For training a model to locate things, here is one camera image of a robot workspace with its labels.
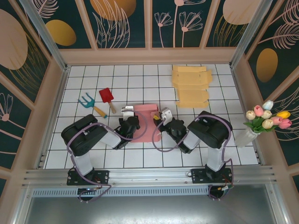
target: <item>blue hand rake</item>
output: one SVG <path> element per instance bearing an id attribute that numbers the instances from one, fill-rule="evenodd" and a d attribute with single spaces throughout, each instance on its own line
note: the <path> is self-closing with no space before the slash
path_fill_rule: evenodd
<path id="1" fill-rule="evenodd" d="M 90 98 L 90 101 L 82 97 L 82 99 L 86 102 L 86 104 L 84 104 L 80 99 L 78 99 L 79 103 L 85 108 L 92 107 L 96 112 L 98 112 L 99 115 L 101 115 L 103 118 L 106 118 L 107 114 L 105 114 L 102 110 L 100 110 L 94 105 L 95 102 L 94 99 L 91 96 L 89 96 L 88 93 L 86 93 L 86 95 Z"/>

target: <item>wooden handle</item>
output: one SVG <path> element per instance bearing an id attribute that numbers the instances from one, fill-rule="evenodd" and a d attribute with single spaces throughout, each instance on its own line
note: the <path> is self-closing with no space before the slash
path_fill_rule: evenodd
<path id="1" fill-rule="evenodd" d="M 112 113 L 116 113 L 116 109 L 114 108 L 113 104 L 110 102 L 109 106 L 111 108 Z"/>
<path id="2" fill-rule="evenodd" d="M 94 110 L 96 112 L 98 112 L 99 115 L 101 115 L 103 118 L 106 118 L 107 117 L 107 114 L 105 114 L 102 110 L 100 110 L 99 108 L 97 108 L 96 106 L 93 107 Z"/>

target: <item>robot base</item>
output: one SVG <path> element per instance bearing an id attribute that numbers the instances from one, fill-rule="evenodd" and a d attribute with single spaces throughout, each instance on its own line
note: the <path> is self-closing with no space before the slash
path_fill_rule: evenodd
<path id="1" fill-rule="evenodd" d="M 192 169 L 192 183 L 225 183 L 225 178 L 222 175 L 224 175 L 230 182 L 232 181 L 232 170 L 230 168 L 221 169 L 221 175 L 217 175 L 214 179 L 211 179 L 206 173 L 206 168 Z"/>
<path id="2" fill-rule="evenodd" d="M 89 182 L 83 180 L 76 171 L 69 171 L 67 173 L 67 175 L 68 175 L 68 177 L 67 177 L 66 185 L 68 185 L 68 186 L 94 185 L 92 183 L 89 183 Z M 109 171 L 108 170 L 94 171 L 90 178 L 91 178 L 91 181 L 93 181 L 93 182 L 108 184 Z"/>

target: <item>artificial flower bouquet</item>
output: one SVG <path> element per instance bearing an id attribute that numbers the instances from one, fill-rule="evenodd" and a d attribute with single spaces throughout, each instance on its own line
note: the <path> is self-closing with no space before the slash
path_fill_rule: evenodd
<path id="1" fill-rule="evenodd" d="M 288 128 L 292 125 L 292 122 L 288 119 L 290 113 L 288 111 L 282 111 L 275 115 L 271 113 L 273 107 L 273 101 L 268 100 L 263 106 L 256 105 L 252 111 L 246 112 L 246 117 L 251 122 L 245 122 L 247 127 L 250 127 L 254 133 L 271 132 L 275 128 L 281 129 Z"/>

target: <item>pink cardboard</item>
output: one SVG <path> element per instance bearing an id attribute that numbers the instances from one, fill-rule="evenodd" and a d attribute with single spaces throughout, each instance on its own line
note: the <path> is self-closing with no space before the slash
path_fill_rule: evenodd
<path id="1" fill-rule="evenodd" d="M 156 125 L 154 124 L 153 117 L 155 113 L 158 111 L 158 106 L 156 104 L 145 104 L 145 105 L 135 105 L 134 110 L 141 113 L 148 123 L 148 129 L 146 130 L 146 133 L 139 139 L 133 140 L 132 142 L 151 142 L 151 136 L 156 128 Z M 142 117 L 138 116 L 139 118 L 139 125 L 140 129 L 136 130 L 134 133 L 134 136 L 140 136 L 145 129 L 145 121 Z M 161 134 L 159 130 L 156 132 L 154 136 L 154 141 L 158 142 L 161 140 Z"/>

